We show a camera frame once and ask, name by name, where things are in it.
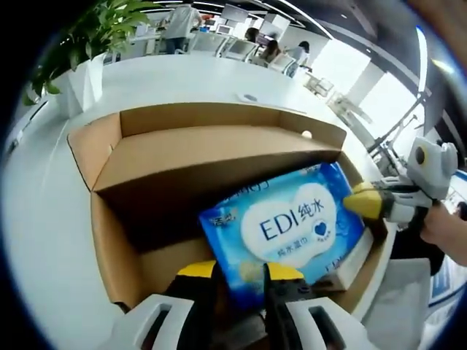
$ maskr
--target person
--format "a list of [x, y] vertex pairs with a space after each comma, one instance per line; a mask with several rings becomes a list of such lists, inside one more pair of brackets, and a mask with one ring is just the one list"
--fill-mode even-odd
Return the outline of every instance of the person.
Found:
[[164, 20], [169, 23], [163, 36], [169, 55], [175, 54], [176, 50], [183, 50], [195, 21], [198, 23], [198, 27], [203, 22], [199, 11], [191, 7], [193, 0], [184, 0], [183, 2], [183, 5], [172, 10]]
[[260, 31], [258, 28], [249, 27], [245, 32], [245, 39], [249, 42], [256, 43], [256, 38], [258, 38]]
[[279, 49], [279, 43], [277, 40], [270, 40], [266, 46], [266, 49], [260, 55], [260, 58], [267, 63], [271, 63], [279, 54], [281, 53]]
[[431, 207], [425, 217], [422, 240], [434, 244], [458, 265], [467, 266], [467, 204], [459, 203], [455, 214], [443, 204]]
[[308, 61], [309, 43], [301, 42], [300, 44], [298, 44], [297, 47], [286, 50], [285, 53], [287, 53], [290, 57], [295, 58], [296, 60], [296, 62], [292, 64], [287, 70], [287, 75], [293, 78], [295, 74], [297, 73], [298, 67], [305, 66], [306, 62]]

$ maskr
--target blue heart logo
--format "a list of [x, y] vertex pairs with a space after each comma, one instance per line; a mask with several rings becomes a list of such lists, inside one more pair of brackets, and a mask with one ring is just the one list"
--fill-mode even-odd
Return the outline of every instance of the blue heart logo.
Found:
[[319, 225], [314, 227], [314, 232], [319, 236], [324, 236], [326, 234], [326, 224], [321, 222]]

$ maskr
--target white planter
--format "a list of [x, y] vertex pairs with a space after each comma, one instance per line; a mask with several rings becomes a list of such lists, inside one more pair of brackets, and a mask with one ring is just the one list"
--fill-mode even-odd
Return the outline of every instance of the white planter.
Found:
[[62, 116], [71, 118], [91, 108], [102, 97], [102, 71], [105, 53], [69, 70], [53, 84], [61, 93], [54, 95]]

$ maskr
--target blue package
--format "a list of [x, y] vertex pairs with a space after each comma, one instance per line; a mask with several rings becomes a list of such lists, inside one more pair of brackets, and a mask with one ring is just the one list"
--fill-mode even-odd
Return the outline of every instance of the blue package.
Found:
[[363, 235], [346, 210], [351, 193], [338, 163], [322, 163], [240, 190], [200, 221], [234, 299], [263, 304], [263, 264], [300, 270], [309, 284], [332, 271]]

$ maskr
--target white table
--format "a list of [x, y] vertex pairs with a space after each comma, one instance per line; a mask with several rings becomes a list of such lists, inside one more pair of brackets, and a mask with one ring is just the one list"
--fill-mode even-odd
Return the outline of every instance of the white table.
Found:
[[[239, 96], [246, 93], [258, 99], [256, 104], [306, 112], [347, 129], [306, 88], [275, 71], [222, 58], [164, 55], [105, 66], [104, 96], [91, 110], [60, 120], [50, 102], [25, 130], [4, 172], [5, 246], [31, 315], [57, 349], [93, 349], [121, 316], [108, 301], [99, 275], [89, 193], [66, 135], [122, 109], [186, 101], [244, 103]], [[381, 177], [351, 133], [344, 149], [352, 150], [349, 157], [367, 179]], [[381, 283], [394, 237], [388, 239], [357, 318], [365, 314]]]

